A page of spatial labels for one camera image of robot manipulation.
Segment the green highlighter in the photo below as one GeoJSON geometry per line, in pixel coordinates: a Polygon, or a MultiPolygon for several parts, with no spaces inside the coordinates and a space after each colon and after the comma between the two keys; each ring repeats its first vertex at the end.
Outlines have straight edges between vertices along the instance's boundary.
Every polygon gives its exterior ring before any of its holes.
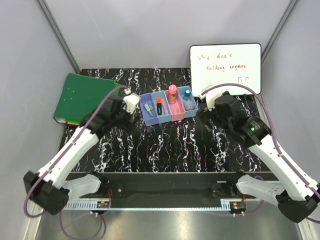
{"type": "Polygon", "coordinates": [[[145,103],[145,104],[144,104],[144,108],[145,108],[145,110],[148,112],[148,114],[149,114],[151,117],[154,116],[154,115],[153,115],[153,109],[154,109],[154,107],[153,107],[152,105],[150,105],[150,104],[148,104],[148,103],[145,103]]]}

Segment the light blue end bin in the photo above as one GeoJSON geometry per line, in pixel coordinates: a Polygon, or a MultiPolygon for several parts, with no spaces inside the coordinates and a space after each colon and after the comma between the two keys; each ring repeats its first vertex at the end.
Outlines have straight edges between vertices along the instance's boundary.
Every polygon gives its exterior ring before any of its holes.
{"type": "Polygon", "coordinates": [[[182,101],[182,106],[185,110],[184,118],[187,119],[195,117],[199,108],[190,86],[179,86],[177,90],[182,101]]]}

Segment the clear glitter jar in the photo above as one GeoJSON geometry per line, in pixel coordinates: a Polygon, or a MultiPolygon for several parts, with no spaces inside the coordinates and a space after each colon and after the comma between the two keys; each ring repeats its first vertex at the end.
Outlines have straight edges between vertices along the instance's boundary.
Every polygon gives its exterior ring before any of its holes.
{"type": "Polygon", "coordinates": [[[187,100],[184,102],[184,108],[186,111],[192,111],[195,109],[195,105],[192,101],[187,100]]]}

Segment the small blue-capped bottle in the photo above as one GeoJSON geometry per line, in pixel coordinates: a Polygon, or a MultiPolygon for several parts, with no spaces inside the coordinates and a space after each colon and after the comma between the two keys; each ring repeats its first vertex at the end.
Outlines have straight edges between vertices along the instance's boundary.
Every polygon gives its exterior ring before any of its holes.
{"type": "Polygon", "coordinates": [[[188,101],[189,98],[190,98],[190,95],[191,95],[191,91],[190,91],[190,90],[186,90],[186,91],[184,92],[183,99],[184,99],[185,101],[188,101]]]}

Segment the orange black marker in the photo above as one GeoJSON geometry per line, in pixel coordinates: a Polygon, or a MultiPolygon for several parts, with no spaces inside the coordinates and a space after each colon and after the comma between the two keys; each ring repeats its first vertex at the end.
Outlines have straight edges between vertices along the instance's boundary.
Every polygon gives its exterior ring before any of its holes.
{"type": "Polygon", "coordinates": [[[157,115],[158,116],[162,115],[162,100],[159,97],[156,99],[156,109],[157,109],[157,115]]]}

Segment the pink rectangular bin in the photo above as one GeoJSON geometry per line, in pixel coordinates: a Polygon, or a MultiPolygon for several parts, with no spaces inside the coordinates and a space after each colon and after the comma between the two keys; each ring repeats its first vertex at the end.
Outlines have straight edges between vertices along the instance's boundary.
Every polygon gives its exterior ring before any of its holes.
{"type": "MultiPolygon", "coordinates": [[[[168,90],[165,91],[166,99],[168,101],[168,90]]],[[[176,102],[174,104],[169,104],[169,109],[171,111],[171,121],[180,121],[183,120],[185,117],[185,110],[182,105],[182,100],[181,97],[178,93],[178,88],[177,88],[177,93],[176,93],[176,102]]]]}

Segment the pink highlighter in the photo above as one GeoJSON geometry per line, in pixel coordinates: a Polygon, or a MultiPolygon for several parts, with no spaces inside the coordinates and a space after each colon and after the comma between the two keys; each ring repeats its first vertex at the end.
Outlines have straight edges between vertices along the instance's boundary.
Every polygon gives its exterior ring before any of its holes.
{"type": "Polygon", "coordinates": [[[164,114],[167,116],[169,114],[169,112],[167,109],[167,105],[164,102],[162,102],[162,108],[163,108],[164,114]]]}

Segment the pink-capped colourful bottle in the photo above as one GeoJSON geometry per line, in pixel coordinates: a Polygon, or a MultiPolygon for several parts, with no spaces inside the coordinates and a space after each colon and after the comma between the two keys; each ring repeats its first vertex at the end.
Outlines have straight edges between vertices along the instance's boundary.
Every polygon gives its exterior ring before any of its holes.
{"type": "Polygon", "coordinates": [[[177,100],[177,86],[175,84],[171,84],[168,88],[168,103],[174,104],[177,100]]]}

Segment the purple rectangular bin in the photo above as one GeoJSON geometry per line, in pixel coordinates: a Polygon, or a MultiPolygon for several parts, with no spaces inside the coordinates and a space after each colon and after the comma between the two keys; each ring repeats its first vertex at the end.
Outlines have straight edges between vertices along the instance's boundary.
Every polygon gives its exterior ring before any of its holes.
{"type": "Polygon", "coordinates": [[[157,125],[159,123],[151,93],[140,95],[140,109],[142,118],[147,127],[157,125]]]}

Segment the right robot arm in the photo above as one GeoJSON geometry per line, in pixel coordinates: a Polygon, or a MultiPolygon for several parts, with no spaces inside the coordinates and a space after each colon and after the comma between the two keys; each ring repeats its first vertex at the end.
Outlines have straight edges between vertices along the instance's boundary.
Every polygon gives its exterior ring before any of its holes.
{"type": "Polygon", "coordinates": [[[259,198],[276,206],[294,223],[307,219],[320,202],[320,184],[281,148],[271,125],[257,116],[247,116],[241,102],[228,91],[211,90],[198,97],[206,103],[204,111],[214,110],[216,122],[226,133],[259,157],[279,181],[269,183],[240,173],[227,185],[228,195],[235,199],[241,195],[259,198]]]}

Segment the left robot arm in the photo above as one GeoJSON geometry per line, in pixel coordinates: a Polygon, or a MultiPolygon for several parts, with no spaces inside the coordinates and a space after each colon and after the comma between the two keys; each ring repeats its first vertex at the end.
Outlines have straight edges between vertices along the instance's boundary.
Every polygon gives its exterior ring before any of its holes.
{"type": "Polygon", "coordinates": [[[87,114],[65,146],[36,173],[28,171],[23,182],[26,199],[23,210],[26,216],[28,202],[32,201],[51,215],[62,211],[69,200],[93,194],[103,198],[109,193],[108,178],[97,172],[67,180],[71,170],[100,139],[114,127],[126,130],[140,97],[134,93],[121,97],[111,96],[87,114]]]}

